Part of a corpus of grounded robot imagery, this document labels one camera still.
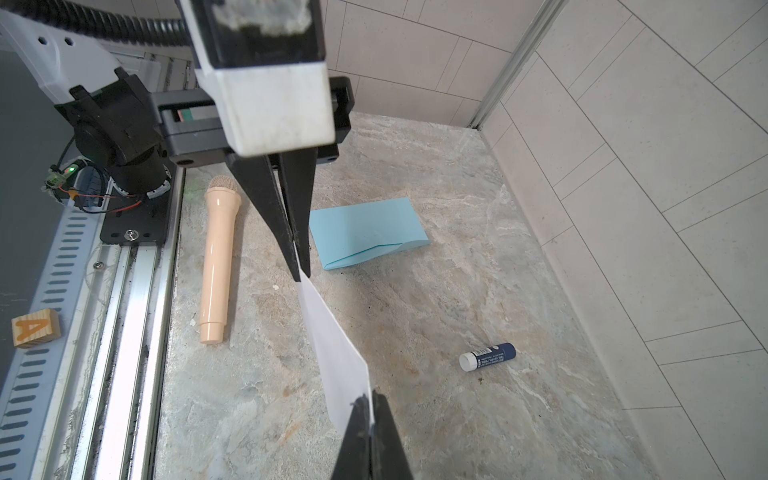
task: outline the sheet of paper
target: sheet of paper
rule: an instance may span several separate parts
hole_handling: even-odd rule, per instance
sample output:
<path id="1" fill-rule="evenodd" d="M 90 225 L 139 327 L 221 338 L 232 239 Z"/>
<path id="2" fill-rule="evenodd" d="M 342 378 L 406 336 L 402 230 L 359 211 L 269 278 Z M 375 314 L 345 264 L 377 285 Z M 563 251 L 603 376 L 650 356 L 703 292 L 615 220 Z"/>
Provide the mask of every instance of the sheet of paper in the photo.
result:
<path id="1" fill-rule="evenodd" d="M 408 198 L 313 210 L 310 230 L 326 270 L 429 245 Z"/>
<path id="2" fill-rule="evenodd" d="M 320 366 L 320 378 L 331 423 L 336 431 L 344 435 L 352 404 L 365 395 L 372 425 L 373 405 L 368 364 L 344 333 L 310 279 L 304 272 L 300 273 L 301 282 L 296 284 L 299 304 L 310 344 Z"/>

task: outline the white paper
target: white paper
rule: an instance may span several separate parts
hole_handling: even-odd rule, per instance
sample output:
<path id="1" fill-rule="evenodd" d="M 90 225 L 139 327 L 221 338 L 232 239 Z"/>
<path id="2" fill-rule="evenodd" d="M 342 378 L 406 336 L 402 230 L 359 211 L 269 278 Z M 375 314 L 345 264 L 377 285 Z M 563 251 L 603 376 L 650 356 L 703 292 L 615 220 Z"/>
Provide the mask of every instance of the white paper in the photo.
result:
<path id="1" fill-rule="evenodd" d="M 300 271 L 299 304 L 306 333 L 320 366 L 320 378 L 326 394 L 328 416 L 336 430 L 344 435 L 352 404 L 360 396 L 368 399 L 369 418 L 373 425 L 373 404 L 368 364 L 344 333 L 310 279 Z"/>

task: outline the metal strip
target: metal strip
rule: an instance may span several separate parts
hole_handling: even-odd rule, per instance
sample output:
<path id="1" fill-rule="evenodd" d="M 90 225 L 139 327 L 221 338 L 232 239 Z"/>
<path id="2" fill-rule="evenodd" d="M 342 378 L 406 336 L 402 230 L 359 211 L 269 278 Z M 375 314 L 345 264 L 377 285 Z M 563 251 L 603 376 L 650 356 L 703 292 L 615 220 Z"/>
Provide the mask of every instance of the metal strip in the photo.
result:
<path id="1" fill-rule="evenodd" d="M 137 381 L 141 374 L 144 328 L 147 324 L 147 308 L 156 261 L 157 247 L 137 247 L 131 293 L 127 301 L 118 354 L 114 361 L 95 478 L 121 478 L 127 468 Z"/>
<path id="2" fill-rule="evenodd" d="M 78 444 L 75 449 L 74 462 L 72 464 L 72 480 L 85 479 L 85 472 L 88 460 L 91 457 L 91 443 L 94 437 L 96 419 L 99 409 L 104 402 L 104 387 L 107 381 L 107 375 L 110 372 L 111 358 L 114 354 L 114 337 L 118 323 L 118 310 L 120 300 L 123 296 L 123 288 L 128 273 L 128 265 L 131 258 L 130 247 L 119 247 L 120 258 L 118 259 L 117 272 L 115 274 L 112 291 L 109 297 L 109 308 L 104 319 L 104 328 L 101 332 L 101 341 L 96 356 L 93 375 L 91 377 L 91 387 L 88 390 L 88 400 L 86 402 L 83 414 Z"/>
<path id="3" fill-rule="evenodd" d="M 99 217 L 65 210 L 51 242 L 30 311 L 44 308 L 56 310 L 61 338 L 34 349 L 16 350 L 0 394 L 3 413 L 0 443 L 4 450 L 15 452 L 0 458 L 3 478 L 30 478 L 46 412 L 56 387 L 59 365 L 68 343 L 78 292 L 84 284 L 93 242 L 98 235 Z M 26 413 L 7 415 L 9 411 L 19 409 Z"/>
<path id="4" fill-rule="evenodd" d="M 168 211 L 168 235 L 156 271 L 157 299 L 151 315 L 147 367 L 139 400 L 138 421 L 134 435 L 134 453 L 131 456 L 131 480 L 145 480 L 154 470 L 154 450 L 157 439 L 157 417 L 160 414 L 160 395 L 165 364 L 170 300 L 173 295 L 174 265 L 181 218 L 181 198 L 184 191 L 185 169 L 176 170 L 176 180 Z"/>
<path id="5" fill-rule="evenodd" d="M 520 73 L 521 68 L 528 61 L 528 57 L 536 50 L 538 44 L 547 34 L 547 31 L 557 19 L 560 10 L 568 0 L 545 0 L 541 4 L 541 8 L 534 17 L 528 29 L 525 31 L 522 40 L 518 44 L 515 51 L 512 52 L 512 56 L 509 58 L 507 65 L 504 66 L 502 72 L 496 78 L 496 81 L 491 86 L 488 93 L 482 99 L 477 113 L 472 117 L 470 127 L 477 128 L 483 121 L 491 114 L 491 110 L 496 105 L 496 102 L 502 99 L 504 93 L 507 91 L 507 87 L 515 80 L 515 77 Z"/>

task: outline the wall tile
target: wall tile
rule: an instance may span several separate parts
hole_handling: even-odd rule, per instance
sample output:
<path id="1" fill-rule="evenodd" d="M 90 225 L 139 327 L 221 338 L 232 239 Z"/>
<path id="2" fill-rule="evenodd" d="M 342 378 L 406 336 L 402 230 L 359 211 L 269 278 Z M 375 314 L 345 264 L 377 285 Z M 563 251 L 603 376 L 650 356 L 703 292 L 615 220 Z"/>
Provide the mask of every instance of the wall tile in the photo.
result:
<path id="1" fill-rule="evenodd" d="M 458 110 L 453 116 L 453 120 L 451 120 L 451 125 L 454 127 L 466 127 L 469 125 L 469 122 L 472 121 L 472 117 L 475 116 L 479 106 L 479 101 L 463 98 L 462 104 L 458 106 Z"/>
<path id="2" fill-rule="evenodd" d="M 648 29 L 578 103 L 660 210 L 768 153 L 768 134 Z"/>
<path id="3" fill-rule="evenodd" d="M 707 447 L 681 407 L 627 410 L 664 480 L 722 480 Z"/>
<path id="4" fill-rule="evenodd" d="M 704 57 L 696 68 L 711 81 L 717 80 L 739 60 L 768 38 L 768 4 L 741 25 L 726 41 Z"/>
<path id="5" fill-rule="evenodd" d="M 479 130 L 488 142 L 488 146 L 493 148 L 510 125 L 512 125 L 512 120 L 507 111 L 502 104 L 497 103 Z"/>
<path id="6" fill-rule="evenodd" d="M 768 128 L 768 41 L 715 81 L 720 90 L 763 128 Z"/>
<path id="7" fill-rule="evenodd" d="M 341 0 L 328 0 L 326 7 L 326 65 L 336 69 L 339 60 L 339 46 L 341 34 L 344 29 L 344 15 L 347 4 Z"/>
<path id="8" fill-rule="evenodd" d="M 426 0 L 420 23 L 513 51 L 541 0 Z"/>
<path id="9" fill-rule="evenodd" d="M 351 73 L 344 73 L 343 71 L 328 70 L 329 77 L 349 77 L 349 81 L 352 83 L 352 93 L 357 96 L 357 86 L 360 83 L 360 75 Z"/>
<path id="10" fill-rule="evenodd" d="M 348 4 L 336 69 L 433 89 L 456 40 L 444 31 Z"/>
<path id="11" fill-rule="evenodd" d="M 408 0 L 353 0 L 349 3 L 371 8 L 378 12 L 389 13 L 396 17 L 402 17 L 402 13 L 406 10 L 406 3 L 408 3 Z"/>
<path id="12" fill-rule="evenodd" d="M 659 365 L 763 348 L 744 322 L 668 336 L 647 345 Z"/>
<path id="13" fill-rule="evenodd" d="M 464 61 L 448 89 L 449 94 L 482 100 L 496 81 L 510 54 L 476 41 L 469 47 Z"/>
<path id="14" fill-rule="evenodd" d="M 766 189 L 768 156 L 664 211 L 664 216 L 672 228 L 679 232 Z"/>
<path id="15" fill-rule="evenodd" d="M 563 205 L 643 339 L 739 320 L 619 160 Z"/>
<path id="16" fill-rule="evenodd" d="M 572 225 L 514 125 L 502 135 L 493 153 L 540 245 Z"/>
<path id="17" fill-rule="evenodd" d="M 603 143 L 541 59 L 505 106 L 551 184 L 562 180 Z"/>
<path id="18" fill-rule="evenodd" d="M 424 7 L 424 0 L 408 0 L 406 4 L 406 10 L 403 12 L 402 17 L 414 22 L 419 21 L 419 16 L 422 14 L 422 8 Z"/>
<path id="19" fill-rule="evenodd" d="M 518 73 L 518 76 L 515 77 L 515 79 L 507 88 L 507 91 L 502 96 L 503 104 L 507 103 L 507 101 L 512 96 L 512 94 L 515 93 L 515 90 L 518 89 L 520 82 L 523 81 L 523 78 L 525 78 L 525 75 L 528 74 L 528 72 L 531 70 L 531 67 L 533 67 L 533 64 L 536 63 L 537 60 L 538 60 L 538 53 L 534 51 L 533 53 L 531 53 L 531 56 L 528 57 L 528 60 L 525 61 L 522 68 L 520 68 L 520 72 Z"/>
<path id="20" fill-rule="evenodd" d="M 583 72 L 576 78 L 573 84 L 568 88 L 568 93 L 578 101 L 578 99 L 592 86 L 595 80 L 607 70 L 608 67 L 621 55 L 621 52 L 629 46 L 630 43 L 643 31 L 645 25 L 643 22 L 632 15 L 619 31 L 614 35 L 608 45 L 605 45 L 597 57 L 590 62 Z"/>
<path id="21" fill-rule="evenodd" d="M 448 60 L 448 64 L 445 66 L 445 70 L 440 77 L 440 82 L 437 84 L 437 91 L 443 93 L 448 92 L 448 88 L 451 86 L 451 83 L 453 83 L 458 68 L 462 66 L 462 62 L 467 55 L 467 51 L 469 51 L 470 45 L 472 45 L 472 40 L 462 37 L 458 38 L 456 46 L 453 48 L 453 53 L 451 53 L 451 58 Z"/>
<path id="22" fill-rule="evenodd" d="M 461 103 L 460 97 L 438 91 L 361 77 L 355 111 L 449 124 Z"/>
<path id="23" fill-rule="evenodd" d="M 621 406 L 675 406 L 672 393 L 642 338 L 575 228 L 542 247 L 589 337 Z"/>
<path id="24" fill-rule="evenodd" d="M 570 87 L 630 15 L 616 0 L 569 2 L 536 51 Z"/>
<path id="25" fill-rule="evenodd" d="M 764 3 L 764 0 L 624 1 L 640 20 L 694 65 L 734 33 Z"/>
<path id="26" fill-rule="evenodd" d="M 683 230 L 680 238 L 768 345 L 768 191 Z"/>
<path id="27" fill-rule="evenodd" d="M 661 367 L 725 478 L 768 469 L 768 354 L 764 350 Z"/>
<path id="28" fill-rule="evenodd" d="M 587 160 L 581 162 L 571 173 L 565 176 L 552 188 L 560 200 L 566 198 L 572 191 L 579 188 L 603 167 L 614 161 L 616 154 L 603 143 Z"/>

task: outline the metal frame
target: metal frame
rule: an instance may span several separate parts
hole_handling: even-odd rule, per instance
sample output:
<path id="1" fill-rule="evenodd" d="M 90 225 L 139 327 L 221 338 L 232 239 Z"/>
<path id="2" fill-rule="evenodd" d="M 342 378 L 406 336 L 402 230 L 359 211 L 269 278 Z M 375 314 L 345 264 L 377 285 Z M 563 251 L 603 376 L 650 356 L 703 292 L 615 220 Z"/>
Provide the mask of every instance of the metal frame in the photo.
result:
<path id="1" fill-rule="evenodd" d="M 525 31 L 522 40 L 520 40 L 515 51 L 512 52 L 507 65 L 504 66 L 502 72 L 498 75 L 490 90 L 488 90 L 488 93 L 485 94 L 482 102 L 480 102 L 475 116 L 469 122 L 471 128 L 479 127 L 488 118 L 496 102 L 502 99 L 509 85 L 518 76 L 523 65 L 528 61 L 534 50 L 536 50 L 536 47 L 538 47 L 544 35 L 547 34 L 547 31 L 560 14 L 560 10 L 563 9 L 567 2 L 568 0 L 545 0 L 541 4 L 541 8 Z"/>

